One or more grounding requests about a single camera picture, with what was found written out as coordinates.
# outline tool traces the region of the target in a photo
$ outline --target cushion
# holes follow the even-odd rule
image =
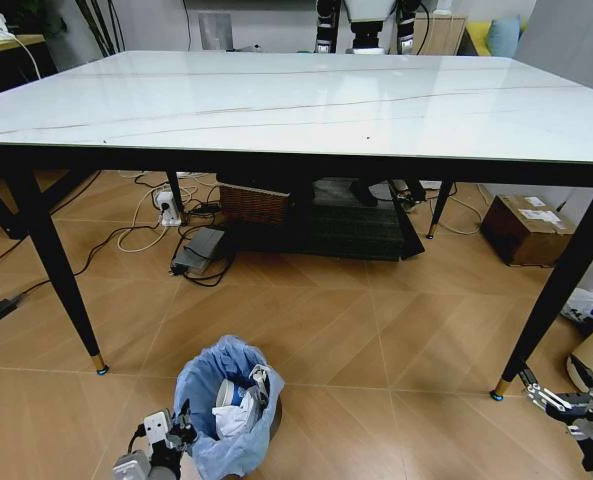
[[[492,20],[487,33],[487,47],[494,57],[513,57],[520,37],[520,15]]]

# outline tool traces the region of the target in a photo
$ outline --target robotic arm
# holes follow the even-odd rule
[[[344,0],[347,16],[355,34],[352,48],[347,53],[383,54],[378,47],[378,34],[383,22],[396,10],[399,54],[411,52],[414,39],[414,18],[421,0]],[[317,0],[318,30],[316,53],[335,53],[341,0]]]
[[[539,385],[532,371],[524,366],[519,373],[525,385],[525,394],[549,417],[567,425],[569,433],[583,452],[583,468],[593,478],[593,372],[572,356],[584,382],[592,385],[588,393],[555,394]]]
[[[145,436],[152,450],[150,458],[142,450],[132,452],[134,440]],[[114,480],[180,480],[181,457],[196,437],[189,421],[189,400],[178,418],[172,419],[167,409],[152,413],[138,426],[127,454],[116,461]]]

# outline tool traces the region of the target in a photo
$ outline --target white cable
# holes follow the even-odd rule
[[[485,196],[483,195],[483,192],[481,191],[480,186],[478,188],[478,191],[480,192],[483,199],[485,199]],[[456,203],[460,203],[462,206],[469,208],[471,211],[473,211],[476,214],[476,216],[478,217],[478,220],[480,221],[480,223],[476,227],[476,230],[473,230],[471,232],[463,232],[462,230],[458,230],[457,228],[450,227],[449,225],[445,225],[444,223],[441,223],[441,222],[438,222],[438,224],[441,227],[443,227],[444,229],[449,230],[450,232],[453,232],[453,233],[458,233],[460,235],[475,235],[478,232],[480,232],[480,224],[483,223],[483,216],[481,215],[481,213],[476,208],[472,207],[469,203],[463,202],[462,200],[459,200],[456,197],[449,197],[449,198],[452,199],[453,201],[455,201]],[[432,215],[434,215],[434,206],[432,205],[432,200],[433,200],[433,198],[429,199],[429,209],[431,210]]]
[[[201,177],[206,177],[209,173],[202,173],[202,172],[183,172],[181,175],[178,175],[178,178],[191,178],[196,183],[200,185],[204,185],[205,187],[215,187],[216,183],[205,183],[202,180],[199,180]]]
[[[124,248],[121,245],[121,242],[123,241],[123,239],[129,235],[131,232],[133,232],[133,227],[136,226],[136,219],[138,218],[138,212],[140,210],[141,205],[143,204],[143,202],[145,201],[145,199],[149,196],[150,193],[152,193],[154,190],[158,190],[160,187],[154,187],[154,188],[150,188],[147,193],[145,195],[143,195],[143,198],[140,199],[140,202],[138,202],[138,205],[136,206],[136,211],[134,212],[134,216],[132,218],[132,224],[131,227],[132,229],[130,230],[125,230],[123,233],[121,233],[118,236],[118,240],[116,241],[116,247],[118,247],[118,249],[121,252],[125,252],[125,253],[138,253],[138,252],[143,252],[145,250],[147,250],[150,247],[153,247],[154,245],[156,245],[167,233],[167,227],[165,227],[163,229],[163,232],[160,234],[160,236],[154,240],[152,243],[150,243],[149,245],[146,245],[144,247],[141,248],[135,248],[135,249],[129,249],[129,248]]]
[[[216,186],[215,182],[214,183],[205,183],[205,182],[199,180],[197,177],[189,177],[189,178],[191,178],[192,180],[194,180],[196,183],[198,183],[200,185],[204,185],[205,187],[215,187]]]
[[[183,192],[185,192],[185,196],[187,198],[187,200],[183,200],[183,205],[189,203],[192,201],[192,195],[194,193],[196,193],[198,191],[198,187],[196,185],[192,185],[191,187],[179,187]]]
[[[478,189],[478,193],[480,193],[480,196],[483,197],[483,202],[485,202],[485,205],[487,205],[489,207],[489,200],[487,200],[487,197],[483,193],[483,190],[481,189],[480,183],[477,183],[476,184],[476,188]]]
[[[40,71],[38,70],[38,65],[36,64],[36,60],[34,59],[32,52],[29,51],[29,49],[25,46],[25,44],[23,42],[18,40],[18,38],[16,38],[16,35],[14,35],[13,33],[0,32],[0,35],[7,36],[7,37],[11,38],[12,40],[14,40],[16,43],[18,43],[23,48],[23,50],[25,50],[27,52],[27,55],[29,55],[29,58],[32,60],[32,63],[34,64],[34,71],[36,72],[36,78],[38,80],[43,78],[40,76]]]

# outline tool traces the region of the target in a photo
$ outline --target parquet floor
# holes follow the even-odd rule
[[[74,269],[146,192],[106,171],[55,215]],[[475,185],[458,195],[484,213]],[[411,218],[424,233],[429,207]],[[155,221],[148,201],[139,220]],[[455,202],[443,215],[462,230],[475,220]],[[422,239],[427,252],[398,264],[241,253],[212,289],[168,275],[173,231],[137,254],[110,243],[79,277],[110,375],[94,374],[49,286],[0,322],[0,479],[111,478],[143,416],[171,406],[185,362],[227,333],[287,382],[282,425],[250,478],[584,478],[573,441],[518,385],[503,404],[487,396],[549,271],[505,266],[480,235]],[[0,253],[11,244],[0,231]],[[0,299],[43,276],[26,240],[0,262]],[[554,324],[530,361],[542,383],[570,391],[563,359],[579,340]]]

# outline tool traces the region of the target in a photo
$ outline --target trash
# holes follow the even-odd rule
[[[216,417],[216,434],[221,440],[249,432],[261,414],[261,400],[258,387],[251,387],[245,392],[240,406],[212,408]]]
[[[267,376],[267,405],[249,432],[219,440],[212,408],[221,384],[227,379],[249,391],[256,386],[250,378],[255,365],[262,365]],[[185,365],[176,382],[174,411],[178,413],[189,398],[191,422],[198,438],[187,453],[203,480],[220,480],[230,474],[242,477],[260,466],[269,447],[270,427],[284,385],[260,350],[230,335]]]
[[[575,288],[561,313],[577,324],[593,321],[593,292]]]
[[[267,367],[256,365],[249,377],[256,385],[247,390],[229,380],[223,380],[218,390],[212,413],[216,417],[216,433],[221,440],[249,432],[267,405]]]
[[[243,387],[239,387],[234,384],[231,380],[223,380],[218,389],[218,395],[216,395],[216,406],[217,407],[228,407],[230,405],[239,406],[243,403],[246,390]]]

